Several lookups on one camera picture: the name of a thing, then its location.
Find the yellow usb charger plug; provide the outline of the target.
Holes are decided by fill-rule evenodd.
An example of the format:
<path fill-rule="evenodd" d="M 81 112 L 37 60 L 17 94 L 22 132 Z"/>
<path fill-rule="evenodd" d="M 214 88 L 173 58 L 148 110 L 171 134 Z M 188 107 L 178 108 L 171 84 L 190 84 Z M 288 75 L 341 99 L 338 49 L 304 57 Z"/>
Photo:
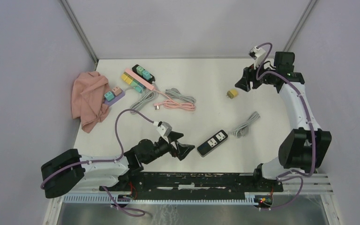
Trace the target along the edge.
<path fill-rule="evenodd" d="M 227 91 L 226 93 L 226 96 L 229 98 L 229 99 L 234 99 L 235 97 L 238 96 L 238 91 L 236 89 L 231 89 L 229 91 Z"/>

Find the black power strip white sockets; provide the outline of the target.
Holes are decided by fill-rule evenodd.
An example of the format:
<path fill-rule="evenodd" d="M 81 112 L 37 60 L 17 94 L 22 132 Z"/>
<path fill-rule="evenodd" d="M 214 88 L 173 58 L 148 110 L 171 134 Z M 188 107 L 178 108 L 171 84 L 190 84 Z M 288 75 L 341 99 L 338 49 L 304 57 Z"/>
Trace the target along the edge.
<path fill-rule="evenodd" d="M 219 145 L 228 139 L 228 134 L 224 130 L 219 130 L 212 137 L 208 138 L 205 142 L 197 147 L 197 152 L 201 157 L 210 154 Z"/>

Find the pink power strip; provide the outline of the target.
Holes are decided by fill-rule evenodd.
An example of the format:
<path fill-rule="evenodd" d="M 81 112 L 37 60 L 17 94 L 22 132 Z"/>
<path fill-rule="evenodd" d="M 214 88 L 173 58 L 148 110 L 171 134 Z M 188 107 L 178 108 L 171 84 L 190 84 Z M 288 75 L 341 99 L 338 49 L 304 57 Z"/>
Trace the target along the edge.
<path fill-rule="evenodd" d="M 125 73 L 127 73 L 130 77 L 132 77 L 134 80 L 137 80 L 140 84 L 142 84 L 145 88 L 149 89 L 149 90 L 155 90 L 155 86 L 152 85 L 151 83 L 147 82 L 146 80 L 144 80 L 142 77 L 140 77 L 139 75 L 137 75 L 136 73 L 134 73 L 131 69 L 126 68 L 124 70 Z"/>

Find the purple power strip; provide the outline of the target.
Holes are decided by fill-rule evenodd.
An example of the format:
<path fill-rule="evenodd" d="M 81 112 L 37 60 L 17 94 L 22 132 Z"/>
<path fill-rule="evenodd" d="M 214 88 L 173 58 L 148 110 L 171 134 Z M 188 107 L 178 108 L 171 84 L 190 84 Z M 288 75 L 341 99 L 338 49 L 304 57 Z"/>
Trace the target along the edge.
<path fill-rule="evenodd" d="M 115 104 L 116 102 L 118 102 L 120 99 L 122 99 L 123 97 L 125 96 L 125 91 L 123 90 L 123 92 L 118 95 L 118 96 L 115 96 L 115 99 L 112 100 L 111 102 L 107 102 L 105 101 L 105 98 L 103 99 L 103 103 L 108 105 L 109 107 L 111 107 L 113 104 Z"/>

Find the teal usb charger plug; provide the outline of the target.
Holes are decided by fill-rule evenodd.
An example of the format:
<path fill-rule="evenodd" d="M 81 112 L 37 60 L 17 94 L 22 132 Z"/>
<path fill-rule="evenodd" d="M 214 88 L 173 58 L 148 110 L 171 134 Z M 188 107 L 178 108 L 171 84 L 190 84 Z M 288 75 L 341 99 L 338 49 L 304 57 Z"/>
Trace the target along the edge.
<path fill-rule="evenodd" d="M 112 100 L 115 99 L 115 95 L 112 91 L 108 91 L 107 93 L 104 94 L 104 98 L 105 98 L 105 101 L 111 102 Z"/>

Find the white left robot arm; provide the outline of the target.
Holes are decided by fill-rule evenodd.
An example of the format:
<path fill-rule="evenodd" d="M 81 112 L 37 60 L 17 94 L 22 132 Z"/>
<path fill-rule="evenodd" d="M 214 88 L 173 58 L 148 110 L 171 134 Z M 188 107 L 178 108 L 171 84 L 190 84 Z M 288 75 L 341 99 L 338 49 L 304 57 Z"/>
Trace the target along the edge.
<path fill-rule="evenodd" d="M 56 198 L 75 190 L 103 187 L 122 191 L 128 187 L 130 176 L 168 153 L 182 161 L 194 145 L 182 144 L 178 139 L 184 135 L 171 132 L 168 138 L 160 137 L 153 142 L 142 139 L 126 151 L 120 159 L 81 155 L 78 149 L 69 149 L 41 166 L 41 188 L 48 199 Z"/>

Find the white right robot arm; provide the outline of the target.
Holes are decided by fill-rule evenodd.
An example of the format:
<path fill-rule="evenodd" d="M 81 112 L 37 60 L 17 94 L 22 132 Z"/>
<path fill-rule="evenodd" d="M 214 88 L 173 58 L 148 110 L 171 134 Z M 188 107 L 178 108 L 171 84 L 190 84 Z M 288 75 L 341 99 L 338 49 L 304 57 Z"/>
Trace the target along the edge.
<path fill-rule="evenodd" d="M 332 136 L 329 131 L 322 130 L 313 116 L 305 79 L 302 73 L 294 71 L 294 53 L 276 52 L 273 68 L 265 67 L 267 54 L 262 48 L 253 48 L 249 55 L 254 63 L 243 69 L 235 87 L 249 92 L 263 84 L 272 85 L 286 106 L 291 128 L 279 147 L 278 156 L 255 170 L 259 174 L 252 178 L 252 186 L 257 191 L 264 191 L 271 185 L 271 180 L 279 180 L 291 173 L 311 176 L 321 166 Z"/>

